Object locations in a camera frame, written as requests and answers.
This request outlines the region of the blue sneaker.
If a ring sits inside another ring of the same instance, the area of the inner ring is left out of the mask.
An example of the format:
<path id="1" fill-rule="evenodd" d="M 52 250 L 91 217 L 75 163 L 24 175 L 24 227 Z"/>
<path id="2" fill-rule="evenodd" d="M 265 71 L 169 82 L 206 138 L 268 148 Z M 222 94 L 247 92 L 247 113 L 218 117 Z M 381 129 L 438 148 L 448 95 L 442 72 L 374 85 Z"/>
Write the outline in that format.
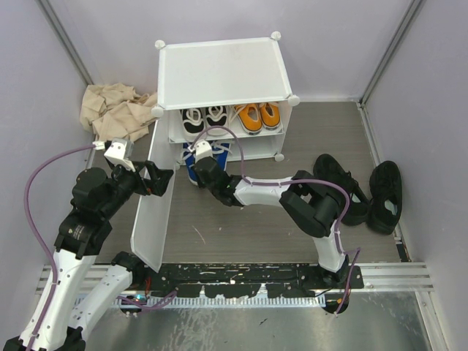
<path id="1" fill-rule="evenodd" d="M 231 143 L 223 143 L 221 140 L 215 140 L 211 144 L 214 159 L 217 164 L 226 171 L 227 158 L 231 154 Z"/>
<path id="2" fill-rule="evenodd" d="M 181 158 L 184 164 L 186 165 L 189 181 L 193 185 L 198 186 L 197 176 L 193 170 L 193 166 L 195 164 L 195 157 L 193 153 L 190 152 L 188 143 L 184 143 L 182 145 Z"/>

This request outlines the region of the white cabinet door panel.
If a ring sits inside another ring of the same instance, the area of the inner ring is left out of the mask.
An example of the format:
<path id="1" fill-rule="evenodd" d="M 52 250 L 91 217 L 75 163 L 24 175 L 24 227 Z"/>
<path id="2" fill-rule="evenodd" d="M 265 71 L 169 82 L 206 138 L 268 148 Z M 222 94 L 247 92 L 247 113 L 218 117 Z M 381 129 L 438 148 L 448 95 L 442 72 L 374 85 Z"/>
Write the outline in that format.
<path id="1" fill-rule="evenodd" d="M 162 197 L 140 196 L 132 230 L 132 252 L 156 272 L 162 266 L 173 188 L 174 174 Z"/>

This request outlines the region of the black white sneaker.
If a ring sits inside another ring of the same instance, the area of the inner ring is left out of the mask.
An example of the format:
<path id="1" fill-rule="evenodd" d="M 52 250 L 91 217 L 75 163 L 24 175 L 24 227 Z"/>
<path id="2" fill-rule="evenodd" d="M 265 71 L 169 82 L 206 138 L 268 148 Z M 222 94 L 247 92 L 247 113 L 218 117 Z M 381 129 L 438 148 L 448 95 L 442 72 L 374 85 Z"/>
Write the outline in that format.
<path id="1" fill-rule="evenodd" d="M 228 125 L 228 114 L 225 106 L 212 106 L 205 109 L 205 122 L 208 130 L 208 135 L 222 136 L 226 135 L 227 131 L 224 129 Z"/>
<path id="2" fill-rule="evenodd" d="M 204 129 L 205 122 L 200 108 L 181 110 L 182 126 L 187 141 L 193 141 Z"/>

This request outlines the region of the orange sneaker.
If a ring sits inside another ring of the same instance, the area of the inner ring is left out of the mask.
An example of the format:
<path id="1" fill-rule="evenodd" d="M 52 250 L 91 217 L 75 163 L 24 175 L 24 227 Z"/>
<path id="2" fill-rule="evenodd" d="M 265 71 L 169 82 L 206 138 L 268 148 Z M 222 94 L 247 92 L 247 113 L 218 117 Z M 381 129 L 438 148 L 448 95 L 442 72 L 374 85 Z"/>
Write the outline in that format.
<path id="1" fill-rule="evenodd" d="M 263 126 L 268 130 L 275 130 L 281 123 L 279 106 L 275 102 L 264 102 L 259 104 L 260 117 Z"/>
<path id="2" fill-rule="evenodd" d="M 258 135 L 263 128 L 258 106 L 255 103 L 234 105 L 233 116 L 237 117 L 245 133 Z"/>

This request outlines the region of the black shoe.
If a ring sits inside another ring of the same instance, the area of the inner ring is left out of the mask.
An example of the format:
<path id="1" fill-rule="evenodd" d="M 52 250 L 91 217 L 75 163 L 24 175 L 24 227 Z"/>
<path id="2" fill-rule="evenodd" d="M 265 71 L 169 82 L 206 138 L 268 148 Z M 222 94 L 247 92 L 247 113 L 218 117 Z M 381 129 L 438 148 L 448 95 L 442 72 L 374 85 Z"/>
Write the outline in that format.
<path id="1" fill-rule="evenodd" d="M 349 195 L 350 205 L 342 219 L 345 225 L 357 226 L 366 221 L 370 201 L 359 186 L 358 181 L 352 177 L 350 171 L 345 171 L 330 154 L 321 154 L 314 163 L 313 174 L 320 180 L 340 186 Z"/>
<path id="2" fill-rule="evenodd" d="M 397 164 L 384 161 L 372 171 L 369 179 L 371 204 L 367 226 L 383 235 L 390 235 L 402 213 L 402 179 Z"/>

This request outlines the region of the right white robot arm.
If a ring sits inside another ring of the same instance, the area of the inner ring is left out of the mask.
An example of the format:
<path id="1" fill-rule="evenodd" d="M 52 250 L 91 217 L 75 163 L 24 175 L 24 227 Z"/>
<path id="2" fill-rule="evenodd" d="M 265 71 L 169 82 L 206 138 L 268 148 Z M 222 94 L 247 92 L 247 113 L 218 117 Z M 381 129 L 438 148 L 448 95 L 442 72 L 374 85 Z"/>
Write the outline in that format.
<path id="1" fill-rule="evenodd" d="M 213 157 L 197 160 L 193 170 L 199 185 L 226 206 L 283 208 L 298 228 L 313 238 L 323 284 L 336 288 L 346 280 L 349 256 L 338 238 L 350 196 L 342 187 L 304 170 L 277 180 L 228 175 Z"/>

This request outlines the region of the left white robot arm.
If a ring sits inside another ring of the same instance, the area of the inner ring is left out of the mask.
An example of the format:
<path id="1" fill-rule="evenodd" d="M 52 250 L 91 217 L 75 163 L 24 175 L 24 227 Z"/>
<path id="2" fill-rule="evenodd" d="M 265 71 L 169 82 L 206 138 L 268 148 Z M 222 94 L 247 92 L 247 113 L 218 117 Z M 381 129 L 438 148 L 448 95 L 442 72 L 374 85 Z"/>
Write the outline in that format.
<path id="1" fill-rule="evenodd" d="M 80 303 L 75 300 L 86 274 L 112 230 L 110 219 L 133 195 L 161 197 L 173 170 L 139 162 L 134 170 L 116 165 L 82 171 L 72 189 L 72 210 L 60 224 L 54 243 L 54 267 L 36 310 L 21 335 L 6 341 L 5 350 L 84 350 L 90 333 L 125 289 L 146 283 L 144 263 L 119 252 L 104 278 Z"/>

